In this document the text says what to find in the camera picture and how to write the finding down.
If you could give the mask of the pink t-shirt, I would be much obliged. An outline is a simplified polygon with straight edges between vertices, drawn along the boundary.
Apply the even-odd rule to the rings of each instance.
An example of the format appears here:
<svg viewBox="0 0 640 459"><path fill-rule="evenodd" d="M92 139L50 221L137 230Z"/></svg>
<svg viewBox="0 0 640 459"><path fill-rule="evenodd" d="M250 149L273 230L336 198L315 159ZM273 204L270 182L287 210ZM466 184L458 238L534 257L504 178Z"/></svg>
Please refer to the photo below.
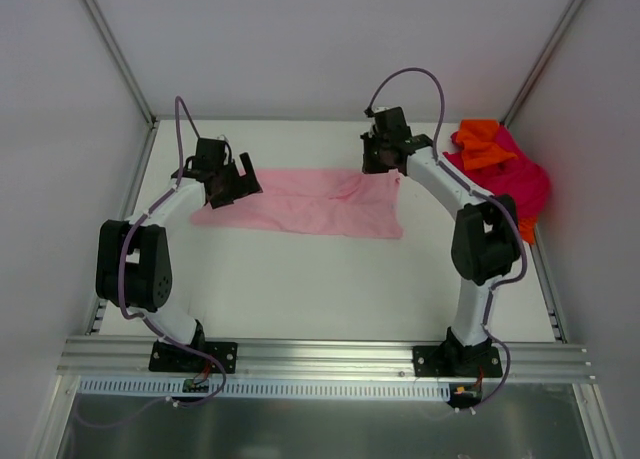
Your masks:
<svg viewBox="0 0 640 459"><path fill-rule="evenodd" d="M195 226L285 233L400 239L398 172L351 169L262 169L258 194L194 212Z"/></svg>

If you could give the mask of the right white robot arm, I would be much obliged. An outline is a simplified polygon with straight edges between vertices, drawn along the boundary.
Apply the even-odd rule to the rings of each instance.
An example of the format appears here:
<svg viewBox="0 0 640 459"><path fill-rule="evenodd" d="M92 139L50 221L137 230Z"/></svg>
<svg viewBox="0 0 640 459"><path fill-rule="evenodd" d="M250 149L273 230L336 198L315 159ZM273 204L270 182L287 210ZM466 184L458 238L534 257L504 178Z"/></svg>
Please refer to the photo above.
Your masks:
<svg viewBox="0 0 640 459"><path fill-rule="evenodd" d="M461 277L457 311L443 352L445 368L465 376L479 364L475 346L489 343L488 318L497 288L509 284L522 259L516 208L508 195L491 196L436 151L436 141L412 133L400 107L367 108L371 127L361 135L363 172L396 170L421 185L454 219L451 259Z"/></svg>

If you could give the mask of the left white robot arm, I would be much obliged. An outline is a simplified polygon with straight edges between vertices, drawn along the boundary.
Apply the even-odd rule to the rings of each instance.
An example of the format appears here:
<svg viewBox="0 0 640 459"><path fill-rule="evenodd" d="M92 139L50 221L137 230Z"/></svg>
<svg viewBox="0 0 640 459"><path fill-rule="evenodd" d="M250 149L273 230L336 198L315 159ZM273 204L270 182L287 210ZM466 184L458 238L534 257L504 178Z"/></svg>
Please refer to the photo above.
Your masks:
<svg viewBox="0 0 640 459"><path fill-rule="evenodd" d="M262 192L250 155L233 158L225 139L200 138L195 154L180 158L166 190L125 220L99 231L95 289L127 321L137 321L169 344L171 360L194 372L206 359L201 323L175 298L169 239L192 213L227 208Z"/></svg>

